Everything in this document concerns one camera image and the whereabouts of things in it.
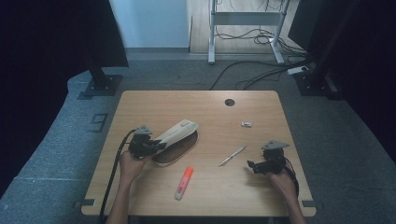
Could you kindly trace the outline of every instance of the wire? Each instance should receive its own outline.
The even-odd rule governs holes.
[[[136,131],[136,129],[131,130],[130,132],[128,132],[125,137],[122,139],[122,142],[119,146],[119,150],[117,150],[117,155],[116,155],[116,159],[114,160],[114,164],[113,164],[113,170],[111,171],[111,175],[110,178],[108,180],[107,183],[107,188],[106,188],[106,193],[102,202],[102,206],[100,209],[100,214],[99,214],[99,218],[98,218],[98,223],[104,223],[104,212],[105,212],[105,208],[106,208],[106,203],[107,203],[107,198],[108,198],[108,194],[111,190],[111,185],[113,184],[113,180],[114,180],[114,175],[116,174],[117,171],[117,166],[119,164],[119,160],[120,160],[120,154],[122,152],[123,147],[126,144],[126,141],[128,140],[129,135],[131,135],[131,133],[134,133],[134,131]]]
[[[264,0],[262,0],[262,3],[257,7],[256,11],[259,11],[259,9],[260,9],[260,7],[261,7],[262,5],[264,5]]]
[[[255,36],[247,36],[255,31],[258,31],[259,33]],[[274,34],[272,34],[269,31],[263,30],[262,27],[260,26],[258,29],[253,29],[248,31],[245,34],[242,35],[228,35],[228,34],[220,34],[218,27],[216,26],[216,36],[218,36],[220,39],[224,40],[230,40],[230,39],[254,39],[254,43],[260,44],[260,45],[267,45],[271,44],[270,38],[274,37]],[[305,57],[306,53],[304,52],[304,49],[296,48],[293,46],[290,46],[286,43],[286,41],[283,38],[278,39],[278,44],[282,48],[283,51],[290,53],[290,54],[295,54],[301,57]]]
[[[278,10],[278,9],[279,9],[279,11],[282,11],[282,7],[283,7],[283,3],[284,3],[284,2],[285,2],[285,0],[281,0],[278,7],[275,7],[275,1],[274,1],[274,3],[273,3],[273,7],[270,7],[269,4],[268,4],[268,2],[267,2],[267,6],[266,6],[266,8],[265,8],[265,11],[267,11],[268,7],[270,7],[270,8],[273,9],[273,10]]]
[[[269,0],[267,0],[267,6],[265,7],[265,11],[267,11],[268,10],[268,5],[270,4],[270,1]]]
[[[304,64],[307,63],[311,63],[313,59],[311,58],[307,58],[304,59],[303,61],[297,62],[297,63],[292,63],[289,65],[286,64],[273,64],[273,63],[264,63],[264,62],[259,62],[259,61],[242,61],[242,62],[236,62],[236,63],[232,63],[230,65],[228,65],[226,68],[223,69],[223,71],[220,73],[220,75],[218,76],[218,78],[215,80],[215,82],[212,84],[212,86],[210,87],[210,91],[213,90],[213,88],[216,86],[216,84],[219,82],[220,78],[225,74],[225,72],[230,69],[231,67],[237,65],[237,64],[241,64],[241,63],[256,63],[256,64],[263,64],[263,65],[269,65],[269,66],[275,66],[275,67],[281,67],[280,69],[274,69],[271,70],[269,72],[266,73],[261,73],[258,76],[255,76],[254,78],[251,78],[249,80],[244,80],[244,81],[238,81],[235,84],[235,88],[237,88],[238,84],[242,83],[242,82],[246,82],[246,85],[244,86],[244,88],[242,89],[243,91],[245,91],[247,88],[249,88],[250,86],[252,86],[253,84],[262,81],[262,80],[272,80],[272,81],[279,81],[280,78],[280,74],[282,72],[287,71],[288,69],[291,69],[293,67],[297,67],[297,66],[302,66]],[[277,79],[266,79],[267,77],[273,76],[279,74],[279,76],[277,77]]]
[[[233,0],[230,0],[230,6],[231,6],[231,8],[233,9],[233,11],[236,11],[235,10],[235,8],[233,7],[233,2],[232,2]]]
[[[291,170],[292,170],[292,171],[293,171],[293,173],[296,175],[296,172],[294,171],[293,165],[291,165],[291,162],[289,161],[289,159],[288,159],[288,158],[286,158],[286,157],[285,157],[285,159],[286,159],[286,161],[288,161],[288,163],[289,163],[289,165],[290,165],[290,168],[291,168]]]

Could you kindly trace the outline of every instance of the small white object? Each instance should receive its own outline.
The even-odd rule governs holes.
[[[306,72],[306,71],[308,71],[308,68],[306,66],[295,67],[295,68],[291,68],[288,70],[288,75],[291,76],[291,75]]]
[[[251,125],[252,125],[252,124],[251,124],[251,122],[243,121],[241,125],[242,125],[242,127],[251,128]]]

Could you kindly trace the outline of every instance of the black cable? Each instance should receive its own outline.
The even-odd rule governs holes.
[[[285,66],[286,66],[285,68],[278,69],[278,70],[272,70],[272,71],[270,71],[269,73],[266,73],[266,74],[263,73],[263,74],[261,74],[261,75],[259,75],[259,76],[256,76],[256,77],[252,78],[252,79],[249,81],[249,83],[247,83],[247,84],[245,85],[243,91],[245,91],[248,87],[250,87],[250,86],[253,85],[254,83],[256,83],[256,82],[258,82],[258,81],[261,81],[261,80],[264,80],[266,77],[269,77],[269,76],[271,76],[271,75],[275,75],[275,74],[278,74],[278,73],[286,72],[287,70],[289,70],[289,69],[291,69],[291,68],[293,68],[293,67],[301,66],[301,65],[304,65],[304,64],[307,64],[307,63],[310,63],[310,62],[312,62],[312,59],[305,59],[305,60],[303,60],[303,61],[301,61],[301,62],[298,62],[298,63],[293,63],[293,64],[290,64],[290,65],[285,65]]]
[[[239,83],[241,83],[241,82],[246,82],[244,88],[242,89],[242,91],[245,91],[248,87],[250,87],[251,85],[253,85],[254,83],[256,83],[256,82],[258,82],[258,81],[262,81],[262,80],[266,80],[266,81],[279,81],[280,74],[281,74],[282,72],[286,71],[286,70],[288,70],[288,69],[275,69],[275,70],[270,71],[270,73],[268,73],[268,74],[262,73],[262,74],[260,74],[260,75],[258,75],[258,76],[256,76],[256,77],[254,77],[254,78],[251,78],[251,79],[249,79],[249,80],[239,81],[239,82],[237,82],[237,83],[235,84],[235,89],[237,88],[237,85],[238,85]],[[276,75],[276,74],[278,74],[277,79],[266,79],[267,77],[270,77],[270,76],[273,76],[273,75]]]
[[[246,35],[254,32],[254,31],[259,31],[260,33],[258,35],[256,35],[256,36],[246,36]],[[261,26],[260,26],[259,29],[250,30],[247,33],[242,34],[242,35],[220,34],[219,30],[218,30],[218,27],[216,26],[216,33],[217,33],[216,36],[218,36],[220,39],[224,39],[224,40],[230,40],[230,39],[254,39],[253,41],[254,41],[255,44],[261,44],[261,45],[271,44],[269,38],[273,38],[273,36],[274,36],[274,34],[268,32],[266,30],[263,30],[261,28]],[[266,38],[266,41],[265,42],[260,41],[261,38]],[[304,52],[296,51],[296,50],[304,50],[304,49],[295,48],[295,47],[292,47],[292,46],[288,45],[286,43],[286,41],[284,39],[282,39],[281,37],[278,39],[278,44],[287,53],[299,55],[301,57],[304,57],[306,55],[306,53],[304,53]]]
[[[264,5],[264,0],[262,0],[262,3],[259,5],[259,7],[257,7],[256,11],[259,11],[259,9],[260,9],[260,7],[261,7],[262,5]]]
[[[281,1],[280,1],[280,5],[279,5],[278,7],[270,7],[270,8],[273,9],[273,10],[279,9],[279,11],[281,11],[284,2],[285,2],[285,0],[281,0]]]
[[[296,174],[296,172],[294,171],[293,165],[291,164],[291,162],[289,161],[289,159],[286,158],[286,157],[285,157],[285,159],[286,159],[286,161],[289,163],[290,168],[291,168],[291,170],[293,171],[293,173]]]
[[[294,173],[294,171],[289,169],[289,167],[287,167],[287,166],[283,166],[283,169],[286,170],[286,172],[289,174],[289,176],[291,178],[291,181],[294,183],[294,188],[296,190],[296,195],[297,195],[297,198],[298,198],[298,196],[300,194],[300,185],[298,183],[296,174]]]
[[[122,152],[123,147],[126,144],[126,141],[128,140],[129,135],[131,135],[131,133],[134,133],[134,131],[136,131],[136,129],[131,130],[130,132],[128,132],[125,137],[123,138],[119,150],[117,150],[117,155],[116,155],[116,159],[114,160],[114,164],[113,164],[113,170],[111,171],[111,175],[110,175],[110,179],[108,180],[108,184],[107,184],[107,189],[106,189],[106,193],[102,202],[102,206],[100,209],[100,214],[99,214],[99,218],[98,218],[98,223],[105,223],[104,220],[104,212],[105,212],[105,207],[106,207],[106,202],[107,202],[107,198],[108,198],[108,194],[111,190],[111,185],[113,184],[113,180],[114,180],[114,175],[116,174],[117,171],[117,166],[119,164],[119,160],[120,160],[120,154]]]
[[[232,0],[230,0],[230,6],[231,6],[231,8],[233,9],[233,11],[236,11],[235,8],[233,7],[233,2],[232,2]]]
[[[268,5],[270,4],[270,0],[267,0],[267,6],[265,7],[265,11],[268,10]]]
[[[218,83],[218,81],[220,80],[220,78],[222,77],[222,75],[232,66],[240,64],[240,63],[258,63],[258,64],[264,64],[264,65],[269,65],[269,66],[277,66],[277,67],[284,67],[287,65],[283,65],[283,64],[273,64],[273,63],[263,63],[263,62],[256,62],[256,61],[243,61],[243,62],[236,62],[236,63],[232,63],[230,65],[228,65],[226,68],[224,68],[224,70],[220,73],[220,75],[218,76],[218,78],[216,79],[216,81],[213,83],[213,85],[210,87],[210,91],[213,89],[213,87],[215,87],[215,85]]]

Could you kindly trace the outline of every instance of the pen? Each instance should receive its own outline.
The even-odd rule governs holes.
[[[180,184],[178,184],[176,193],[175,193],[175,198],[177,200],[181,200],[181,198],[183,197],[184,191],[186,190],[187,185],[189,184],[192,172],[194,171],[194,169],[192,169],[191,166],[188,166],[186,168],[186,171],[184,172],[183,177],[181,178]]]
[[[228,161],[230,161],[234,156],[238,155],[241,151],[245,150],[247,146],[243,146],[241,148],[239,148],[237,151],[235,151],[235,153],[233,153],[233,155],[229,156],[227,159],[225,159],[224,161],[222,161],[219,166],[223,166],[225,165]]]

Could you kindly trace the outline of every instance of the power strip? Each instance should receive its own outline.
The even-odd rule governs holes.
[[[306,72],[306,71],[308,71],[308,68],[306,66],[295,67],[295,68],[291,68],[288,70],[288,75],[291,76],[291,75]]]

